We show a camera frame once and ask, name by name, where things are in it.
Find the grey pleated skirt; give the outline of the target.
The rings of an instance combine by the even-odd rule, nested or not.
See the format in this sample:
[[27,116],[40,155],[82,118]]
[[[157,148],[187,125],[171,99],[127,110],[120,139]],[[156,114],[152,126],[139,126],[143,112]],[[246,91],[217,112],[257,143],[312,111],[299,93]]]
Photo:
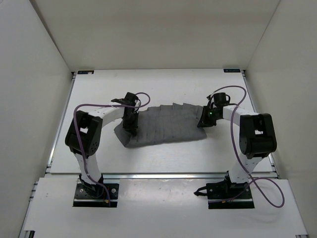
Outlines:
[[207,134],[197,127],[202,112],[202,106],[186,103],[149,107],[139,112],[136,135],[125,131],[123,123],[114,133],[125,148],[203,140]]

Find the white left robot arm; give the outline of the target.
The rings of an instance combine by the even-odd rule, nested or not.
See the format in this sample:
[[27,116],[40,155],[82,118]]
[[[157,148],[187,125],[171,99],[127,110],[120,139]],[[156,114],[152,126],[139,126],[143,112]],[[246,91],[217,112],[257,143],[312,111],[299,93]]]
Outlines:
[[74,109],[65,144],[77,159],[84,190],[94,199],[103,198],[110,203],[110,189],[104,184],[96,158],[102,129],[121,119],[123,131],[136,135],[138,110],[142,107],[138,95],[128,92],[124,98],[111,100],[110,105],[80,104]]

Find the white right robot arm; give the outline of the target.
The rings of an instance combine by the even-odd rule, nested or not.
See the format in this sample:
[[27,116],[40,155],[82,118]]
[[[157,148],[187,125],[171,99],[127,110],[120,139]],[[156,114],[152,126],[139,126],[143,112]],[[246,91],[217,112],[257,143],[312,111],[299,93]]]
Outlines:
[[257,164],[277,148],[274,126],[270,114],[249,112],[230,102],[226,93],[207,96],[208,104],[203,107],[198,128],[216,126],[216,122],[225,119],[233,126],[239,126],[239,148],[234,147],[238,162],[229,170],[222,185],[222,194],[234,198],[247,184],[248,175]]

